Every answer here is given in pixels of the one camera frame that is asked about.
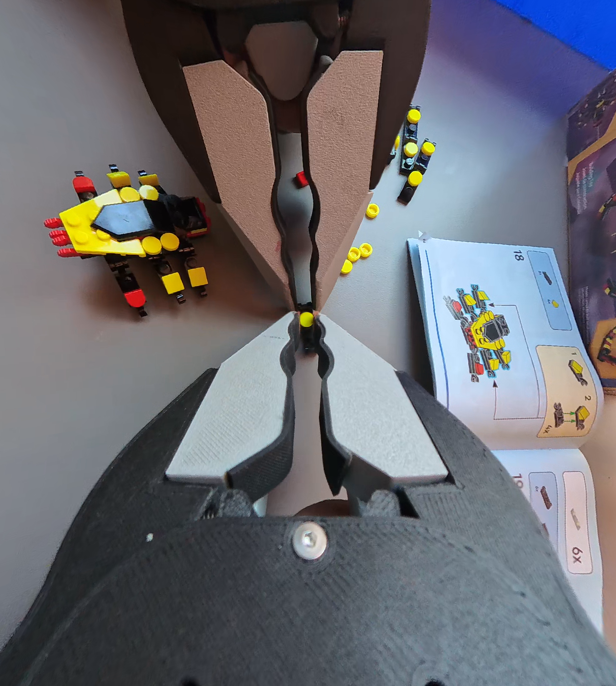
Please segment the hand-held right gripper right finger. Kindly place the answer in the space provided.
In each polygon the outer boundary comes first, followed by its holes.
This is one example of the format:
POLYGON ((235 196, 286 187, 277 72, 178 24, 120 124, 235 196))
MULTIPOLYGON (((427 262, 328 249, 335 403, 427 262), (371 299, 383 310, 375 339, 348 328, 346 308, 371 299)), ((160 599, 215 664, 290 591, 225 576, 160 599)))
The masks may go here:
POLYGON ((449 484, 449 472, 400 378, 383 358, 328 317, 315 320, 326 480, 349 510, 377 491, 449 484))

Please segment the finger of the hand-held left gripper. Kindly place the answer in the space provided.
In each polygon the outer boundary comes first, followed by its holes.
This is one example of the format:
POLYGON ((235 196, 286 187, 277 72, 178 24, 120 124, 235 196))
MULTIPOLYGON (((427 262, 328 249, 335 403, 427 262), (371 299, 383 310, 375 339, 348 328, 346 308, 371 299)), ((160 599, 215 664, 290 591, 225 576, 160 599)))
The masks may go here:
POLYGON ((224 216, 269 286, 295 308, 272 213, 276 155, 267 102, 223 60, 185 66, 224 216))
POLYGON ((343 51, 306 100, 309 176, 319 200, 315 306, 321 310, 372 199, 382 51, 343 51))

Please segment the black brick plate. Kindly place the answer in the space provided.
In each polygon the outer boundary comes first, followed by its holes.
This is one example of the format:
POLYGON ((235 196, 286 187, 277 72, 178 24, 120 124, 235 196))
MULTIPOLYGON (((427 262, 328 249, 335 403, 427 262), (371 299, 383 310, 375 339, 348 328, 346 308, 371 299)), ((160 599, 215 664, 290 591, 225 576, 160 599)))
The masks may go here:
MULTIPOLYGON (((299 304, 297 307, 298 307, 299 319, 300 319, 300 313, 305 312, 305 311, 312 312, 314 314, 314 317, 315 317, 315 310, 313 308, 312 302, 299 304)), ((310 329, 302 329, 300 326, 300 340, 301 340, 302 347, 303 347, 303 350, 305 353, 312 354, 312 353, 316 352, 316 339, 318 339, 318 338, 319 338, 319 333, 317 332, 317 325, 315 323, 315 319, 314 319, 313 326, 310 329)))

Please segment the open instruction booklet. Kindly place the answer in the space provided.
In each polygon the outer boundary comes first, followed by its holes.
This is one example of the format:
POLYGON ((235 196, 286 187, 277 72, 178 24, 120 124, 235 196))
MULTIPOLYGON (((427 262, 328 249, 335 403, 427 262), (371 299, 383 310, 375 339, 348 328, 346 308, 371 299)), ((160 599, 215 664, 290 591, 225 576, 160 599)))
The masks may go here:
POLYGON ((603 390, 555 253, 431 237, 407 246, 436 399, 509 471, 603 630, 595 490, 580 451, 603 390))

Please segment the blue plastic bin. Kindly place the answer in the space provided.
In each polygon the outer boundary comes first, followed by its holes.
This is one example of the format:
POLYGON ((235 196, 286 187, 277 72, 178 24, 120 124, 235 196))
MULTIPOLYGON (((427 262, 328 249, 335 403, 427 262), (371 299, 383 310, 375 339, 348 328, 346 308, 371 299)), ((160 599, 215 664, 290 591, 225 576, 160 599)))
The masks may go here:
POLYGON ((616 1, 500 1, 608 69, 616 67, 616 1))

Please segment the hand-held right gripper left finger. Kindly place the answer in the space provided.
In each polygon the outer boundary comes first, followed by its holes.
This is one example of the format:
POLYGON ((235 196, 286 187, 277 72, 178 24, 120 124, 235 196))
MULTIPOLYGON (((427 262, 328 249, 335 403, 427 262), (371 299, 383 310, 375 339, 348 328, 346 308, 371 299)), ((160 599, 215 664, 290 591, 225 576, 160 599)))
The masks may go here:
POLYGON ((169 480, 226 486, 256 502, 286 478, 299 330, 298 314, 287 313, 223 362, 166 469, 169 480))

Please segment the yellow black toy brick model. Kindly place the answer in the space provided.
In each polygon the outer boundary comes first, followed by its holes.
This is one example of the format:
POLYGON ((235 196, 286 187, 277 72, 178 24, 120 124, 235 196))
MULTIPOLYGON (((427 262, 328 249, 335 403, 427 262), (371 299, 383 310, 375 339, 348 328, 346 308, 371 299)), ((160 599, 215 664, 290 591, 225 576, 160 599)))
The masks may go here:
POLYGON ((76 171, 72 187, 80 203, 44 221, 58 256, 104 258, 127 304, 141 317, 147 315, 147 300, 130 268, 131 259, 149 262, 166 293, 183 304, 184 280, 170 262, 172 255, 181 257, 191 288, 206 297, 206 270, 197 264, 192 244, 210 228, 200 199, 166 193, 158 176, 145 170, 139 171, 139 187, 134 187, 127 172, 115 165, 109 169, 112 189, 102 194, 88 176, 76 171))

